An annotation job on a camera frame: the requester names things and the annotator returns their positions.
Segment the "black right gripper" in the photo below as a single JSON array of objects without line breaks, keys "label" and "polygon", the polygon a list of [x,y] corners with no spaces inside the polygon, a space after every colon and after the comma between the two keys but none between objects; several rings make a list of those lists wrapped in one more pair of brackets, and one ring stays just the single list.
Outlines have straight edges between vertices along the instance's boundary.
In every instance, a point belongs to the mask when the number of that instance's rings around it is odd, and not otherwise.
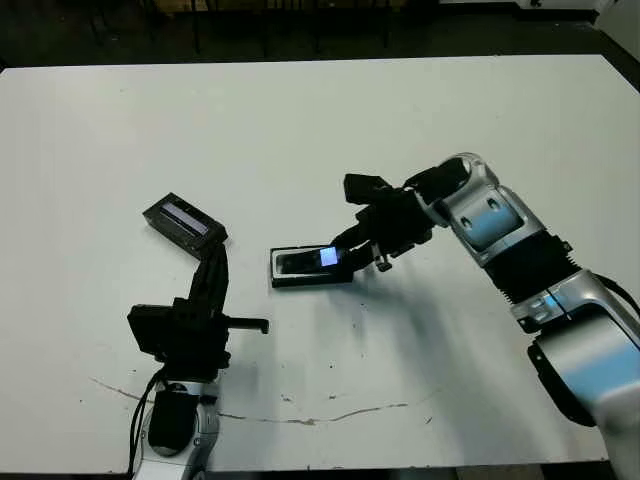
[{"label": "black right gripper", "polygon": [[380,272],[396,258],[432,238],[433,221],[412,189],[397,189],[356,214],[358,224],[338,234],[330,244],[345,249],[344,268],[364,269],[373,261]]}]

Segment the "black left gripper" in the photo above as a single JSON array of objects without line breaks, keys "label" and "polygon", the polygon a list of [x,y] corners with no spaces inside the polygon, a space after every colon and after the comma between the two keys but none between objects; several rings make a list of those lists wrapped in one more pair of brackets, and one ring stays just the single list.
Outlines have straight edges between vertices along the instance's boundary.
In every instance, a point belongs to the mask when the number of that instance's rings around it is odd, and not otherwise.
[{"label": "black left gripper", "polygon": [[222,312],[229,284],[226,247],[211,247],[191,284],[191,300],[175,298],[156,340],[155,359],[188,373],[216,373],[229,367],[230,329],[269,333],[263,318],[230,317]]}]

